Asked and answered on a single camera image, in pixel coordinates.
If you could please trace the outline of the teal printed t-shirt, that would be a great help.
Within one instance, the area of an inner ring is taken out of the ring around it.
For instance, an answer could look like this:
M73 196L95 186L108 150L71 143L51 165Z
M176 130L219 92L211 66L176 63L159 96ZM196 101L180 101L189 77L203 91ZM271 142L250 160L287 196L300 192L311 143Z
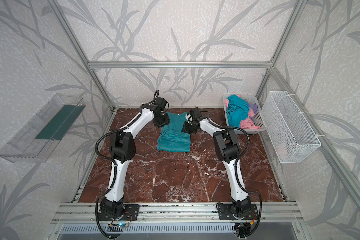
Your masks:
M182 132L187 113L168 114L170 123L161 129L158 151L188 153L191 150L191 136Z

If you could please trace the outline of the white plastic laundry basket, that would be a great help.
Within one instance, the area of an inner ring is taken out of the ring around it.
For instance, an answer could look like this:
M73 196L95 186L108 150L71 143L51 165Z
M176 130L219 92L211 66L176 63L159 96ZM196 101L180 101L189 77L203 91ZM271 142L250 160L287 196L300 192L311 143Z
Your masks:
M241 128L250 135L266 129L255 96L230 94L223 97L223 103L227 126Z

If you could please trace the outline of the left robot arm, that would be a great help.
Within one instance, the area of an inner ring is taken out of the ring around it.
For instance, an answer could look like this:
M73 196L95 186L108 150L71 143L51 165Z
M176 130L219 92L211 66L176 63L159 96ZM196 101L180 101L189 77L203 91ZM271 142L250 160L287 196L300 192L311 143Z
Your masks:
M142 104L138 114L126 125L101 136L97 141L96 154L112 163L109 187L101 195L102 212L109 212L117 216L124 212L124 184L129 164L137 152L135 138L150 122L153 122L157 128L170 123L169 115L166 112L167 105L168 102L165 99L154 97L152 101ZM99 151L99 144L106 137L110 138L109 157L102 155Z

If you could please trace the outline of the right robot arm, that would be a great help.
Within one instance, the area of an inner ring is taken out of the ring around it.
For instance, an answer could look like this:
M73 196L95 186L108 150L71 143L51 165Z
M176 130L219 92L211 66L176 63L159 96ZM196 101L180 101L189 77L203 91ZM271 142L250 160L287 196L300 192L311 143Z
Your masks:
M216 155L224 164L229 179L232 213L236 218L242 219L252 206L240 169L240 158L245 151L241 151L237 133L233 127L216 124L209 115L204 116L204 112L199 108L189 110L186 113L182 132L193 134L201 130L213 137Z

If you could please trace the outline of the teal t-shirt in basket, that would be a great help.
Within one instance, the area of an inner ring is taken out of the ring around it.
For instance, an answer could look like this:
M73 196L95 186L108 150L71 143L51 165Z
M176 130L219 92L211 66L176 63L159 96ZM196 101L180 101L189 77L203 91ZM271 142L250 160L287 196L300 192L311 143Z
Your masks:
M249 104L238 97L231 95L226 98L228 105L226 107L227 119L230 127L239 127L240 122L249 117L250 107Z

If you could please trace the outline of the pink t-shirt in basket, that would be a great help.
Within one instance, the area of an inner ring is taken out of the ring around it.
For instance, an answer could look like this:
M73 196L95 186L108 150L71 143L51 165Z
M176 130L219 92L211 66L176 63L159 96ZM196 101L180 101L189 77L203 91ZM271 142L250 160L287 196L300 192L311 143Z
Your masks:
M225 102L225 106L227 107L228 105L228 101L225 99L224 100ZM250 108L250 111L249 111L249 117L245 120L242 120L240 122L240 126L239 128L241 129L248 129L248 130L258 130L260 129L259 126L257 126L255 123L254 123L254 120L253 120L253 117L255 116L254 114L254 111Z

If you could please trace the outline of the purple t-shirt in basket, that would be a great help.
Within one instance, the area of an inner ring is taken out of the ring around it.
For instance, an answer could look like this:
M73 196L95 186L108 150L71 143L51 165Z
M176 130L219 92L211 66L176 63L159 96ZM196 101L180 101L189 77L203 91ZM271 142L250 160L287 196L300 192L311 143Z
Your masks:
M249 103L249 107L254 111L254 114L257 113L258 108L259 108L258 105L256 105L256 104L250 104L250 103Z

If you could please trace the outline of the green circuit board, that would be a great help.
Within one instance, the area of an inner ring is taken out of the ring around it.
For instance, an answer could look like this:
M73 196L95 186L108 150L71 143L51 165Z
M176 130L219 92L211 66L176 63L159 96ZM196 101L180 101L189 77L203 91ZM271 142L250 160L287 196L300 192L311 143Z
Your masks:
M109 229L121 229L121 228L128 228L130 226L130 222L129 223L111 223L109 224Z

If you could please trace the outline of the aluminium frame crossbar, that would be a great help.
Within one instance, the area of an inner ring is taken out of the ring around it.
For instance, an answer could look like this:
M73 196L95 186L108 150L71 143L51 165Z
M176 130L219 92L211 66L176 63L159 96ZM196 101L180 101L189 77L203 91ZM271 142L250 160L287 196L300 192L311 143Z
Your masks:
M270 62L89 62L92 69L112 68L254 68L267 69Z

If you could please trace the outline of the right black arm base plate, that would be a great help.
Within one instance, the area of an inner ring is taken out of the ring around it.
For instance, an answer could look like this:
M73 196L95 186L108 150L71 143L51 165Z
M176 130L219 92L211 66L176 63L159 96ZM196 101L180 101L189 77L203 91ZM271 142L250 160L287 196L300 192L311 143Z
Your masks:
M256 204L252 204L248 211L241 217L233 212L232 204L216 203L216 208L219 215L219 220L244 220L254 222L259 218L259 211Z

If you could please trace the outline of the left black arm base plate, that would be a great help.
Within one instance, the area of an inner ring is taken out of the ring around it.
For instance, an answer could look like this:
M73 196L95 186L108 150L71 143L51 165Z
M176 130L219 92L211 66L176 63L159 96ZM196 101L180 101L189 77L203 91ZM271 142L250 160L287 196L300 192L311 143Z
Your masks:
M127 221L127 222L137 221L140 210L139 204L126 204L123 205L123 208L124 209L121 216L117 218L109 213L106 213L105 210L99 209L99 213L98 213L99 221L111 221L111 220Z

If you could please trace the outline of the clear plastic wall tray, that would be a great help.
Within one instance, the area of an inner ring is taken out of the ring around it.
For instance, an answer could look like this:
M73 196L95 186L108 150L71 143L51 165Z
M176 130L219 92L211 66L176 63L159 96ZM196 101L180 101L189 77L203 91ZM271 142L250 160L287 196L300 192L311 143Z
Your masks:
M85 107L82 97L55 94L0 149L0 157L11 163L46 162Z

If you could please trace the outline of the aluminium front rail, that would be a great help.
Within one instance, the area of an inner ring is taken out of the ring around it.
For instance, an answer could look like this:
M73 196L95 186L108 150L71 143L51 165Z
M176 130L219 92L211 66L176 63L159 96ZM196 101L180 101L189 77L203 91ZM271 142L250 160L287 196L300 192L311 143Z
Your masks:
M218 223L223 213L216 203L140 203L139 209L124 215L127 223ZM302 222L302 213L295 202L265 202L262 204L261 223ZM90 203L60 204L52 224L94 224L95 205Z

